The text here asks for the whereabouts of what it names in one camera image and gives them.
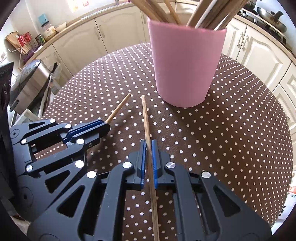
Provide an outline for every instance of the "gas stove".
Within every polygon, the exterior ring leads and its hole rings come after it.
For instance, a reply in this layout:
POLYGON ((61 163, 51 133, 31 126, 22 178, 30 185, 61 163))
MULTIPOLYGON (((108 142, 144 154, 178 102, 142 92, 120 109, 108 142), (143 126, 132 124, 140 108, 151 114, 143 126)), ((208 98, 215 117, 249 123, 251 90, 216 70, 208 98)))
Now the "gas stove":
POLYGON ((272 35, 275 39, 277 39, 286 49, 292 52, 289 45, 287 44, 286 36, 283 33, 281 33, 278 29, 276 29, 274 26, 272 26, 271 24, 266 22, 264 19, 262 19, 255 10, 248 11, 245 9, 241 9, 237 15, 253 22, 260 28, 264 29, 266 32, 272 35))

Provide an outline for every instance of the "white bowl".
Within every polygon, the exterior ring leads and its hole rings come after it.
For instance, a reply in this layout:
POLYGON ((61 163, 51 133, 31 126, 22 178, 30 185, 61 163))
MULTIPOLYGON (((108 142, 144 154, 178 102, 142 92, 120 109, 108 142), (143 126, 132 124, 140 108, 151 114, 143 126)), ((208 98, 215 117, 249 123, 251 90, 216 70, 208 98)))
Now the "white bowl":
POLYGON ((55 29, 57 32, 63 31, 66 28, 66 22, 62 23, 61 25, 57 26, 55 29))

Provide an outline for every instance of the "electric outlet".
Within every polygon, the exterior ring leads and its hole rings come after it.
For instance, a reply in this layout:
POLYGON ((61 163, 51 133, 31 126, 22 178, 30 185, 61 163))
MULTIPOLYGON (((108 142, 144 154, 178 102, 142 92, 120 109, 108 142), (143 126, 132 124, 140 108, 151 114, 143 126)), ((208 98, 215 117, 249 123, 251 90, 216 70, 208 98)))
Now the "electric outlet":
POLYGON ((2 63, 7 58, 7 53, 3 52, 0 57, 0 62, 2 63))

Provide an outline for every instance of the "jar lid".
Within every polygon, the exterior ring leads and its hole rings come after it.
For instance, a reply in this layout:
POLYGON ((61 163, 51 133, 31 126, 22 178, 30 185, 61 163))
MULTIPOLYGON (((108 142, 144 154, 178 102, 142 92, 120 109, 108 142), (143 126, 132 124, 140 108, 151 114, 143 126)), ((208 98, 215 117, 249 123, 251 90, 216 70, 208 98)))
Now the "jar lid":
POLYGON ((49 23, 49 21, 47 21, 47 22, 45 22, 44 24, 42 24, 42 28, 45 26, 45 25, 47 25, 49 23))

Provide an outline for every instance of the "brown tablecloth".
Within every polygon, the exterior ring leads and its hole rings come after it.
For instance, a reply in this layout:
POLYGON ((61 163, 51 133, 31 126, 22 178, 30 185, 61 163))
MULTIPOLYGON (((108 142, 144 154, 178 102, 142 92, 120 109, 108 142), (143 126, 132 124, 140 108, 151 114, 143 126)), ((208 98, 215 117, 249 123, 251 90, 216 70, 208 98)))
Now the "brown tablecloth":
MULTIPOLYGON (((293 162, 280 103, 252 72, 221 55, 205 101, 192 108, 173 107, 158 95, 153 67, 148 43, 99 58, 68 81, 44 118, 75 125, 105 120, 131 92, 128 103, 111 122, 108 136, 88 155, 90 170, 106 172, 138 150, 145 137, 144 94, 152 139, 157 139, 159 148, 190 172, 213 173, 272 225, 285 202, 293 162)), ((59 148, 64 146, 41 153, 39 158, 59 148)), ((174 240, 172 194, 157 191, 157 196, 160 240, 174 240)), ((143 191, 127 192, 122 240, 151 240, 150 208, 147 185, 143 191)))

